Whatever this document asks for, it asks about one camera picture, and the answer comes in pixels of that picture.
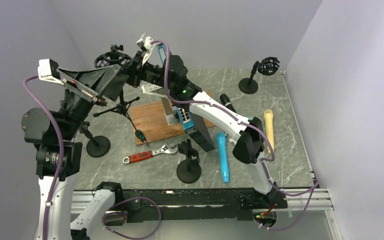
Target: adjustable wrench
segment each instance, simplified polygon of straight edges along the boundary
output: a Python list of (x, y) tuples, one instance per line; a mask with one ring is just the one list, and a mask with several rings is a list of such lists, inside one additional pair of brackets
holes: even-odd
[(130, 156), (126, 156), (123, 158), (124, 164), (132, 164), (139, 161), (143, 161), (145, 159), (149, 159), (152, 156), (158, 155), (158, 154), (175, 154), (178, 152), (178, 146), (177, 144), (173, 143), (168, 145), (167, 143), (164, 144), (161, 148), (153, 150), (153, 151), (144, 151), (140, 153), (136, 153)]

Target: wooden board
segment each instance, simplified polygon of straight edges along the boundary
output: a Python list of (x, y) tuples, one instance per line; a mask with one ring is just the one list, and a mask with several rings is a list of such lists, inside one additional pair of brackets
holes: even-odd
[[(130, 117), (136, 128), (143, 132), (148, 143), (185, 134), (180, 123), (171, 126), (167, 124), (166, 114), (164, 113), (164, 106), (161, 100), (140, 106), (132, 106), (130, 108)], [(207, 128), (215, 126), (205, 118), (204, 121)], [(134, 137), (134, 143), (136, 146), (144, 144), (136, 136)]]

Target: wall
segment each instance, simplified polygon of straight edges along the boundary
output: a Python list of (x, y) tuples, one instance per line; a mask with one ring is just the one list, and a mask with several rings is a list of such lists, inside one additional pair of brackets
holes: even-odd
[[(38, 106), (22, 81), (38, 74), (44, 58), (68, 68), (85, 66), (50, 1), (0, 0), (0, 239), (33, 239), (38, 222), (36, 151), (21, 129), (23, 114)], [(50, 83), (29, 86), (49, 108), (57, 108), (64, 95)]]
[[(52, 0), (93, 66), (111, 44), (134, 56), (146, 33), (168, 42), (188, 68), (252, 68), (274, 56), (288, 65), (322, 0)], [(151, 56), (158, 64), (158, 54)]]
[(384, 1), (324, 0), (286, 80), (345, 239), (384, 239)]

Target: screwdriver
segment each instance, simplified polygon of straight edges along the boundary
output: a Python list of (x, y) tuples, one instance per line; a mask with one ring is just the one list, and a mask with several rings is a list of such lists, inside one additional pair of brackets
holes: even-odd
[(146, 145), (148, 145), (147, 143), (147, 139), (145, 138), (145, 135), (144, 133), (137, 129), (136, 131), (134, 131), (134, 135), (141, 141), (141, 142), (144, 142)]

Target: marble countertop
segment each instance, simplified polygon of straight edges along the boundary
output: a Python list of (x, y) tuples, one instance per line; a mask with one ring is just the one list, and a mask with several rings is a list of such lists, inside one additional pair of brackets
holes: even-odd
[[(188, 78), (205, 91), (210, 91), (213, 98), (219, 102), (220, 94), (226, 94), (237, 113), (246, 116), (256, 116), (263, 119), (263, 112), (271, 109), (274, 114), (274, 145), (275, 161), (268, 162), (271, 176), (280, 187), (309, 187), (312, 186), (310, 167), (301, 142), (297, 123), (288, 99), (284, 82), (277, 72), (273, 76), (255, 75), (258, 91), (255, 94), (244, 94), (238, 88), (243, 78), (248, 78), (250, 69), (190, 69)], [(154, 101), (159, 97), (143, 94), (140, 88), (124, 86), (124, 99), (129, 101), (140, 96), (133, 103), (139, 106)], [(108, 108), (117, 103), (111, 102)], [(122, 115), (106, 113), (93, 117), (93, 113), (105, 108), (94, 106), (87, 121), (89, 130), (94, 136), (103, 135), (111, 141), (110, 151), (103, 157), (92, 158), (86, 153), (87, 139), (79, 134), (76, 141), (83, 142), (80, 173), (75, 184), (76, 190), (91, 190), (102, 181), (121, 183), (124, 189), (175, 189), (175, 188), (243, 188), (252, 187), (251, 176), (245, 164), (236, 160), (232, 154), (233, 144), (227, 143), (230, 182), (224, 183), (220, 172), (220, 160), (217, 150), (216, 133), (222, 132), (218, 127), (208, 131), (214, 142), (215, 150), (204, 152), (192, 140), (192, 147), (199, 151), (202, 174), (193, 184), (180, 182), (176, 176), (176, 167), (184, 155), (160, 154), (150, 159), (133, 164), (123, 164), (123, 158), (132, 154), (160, 148), (164, 143), (180, 143), (188, 138), (184, 134), (157, 141), (146, 145), (136, 146), (130, 122)]]

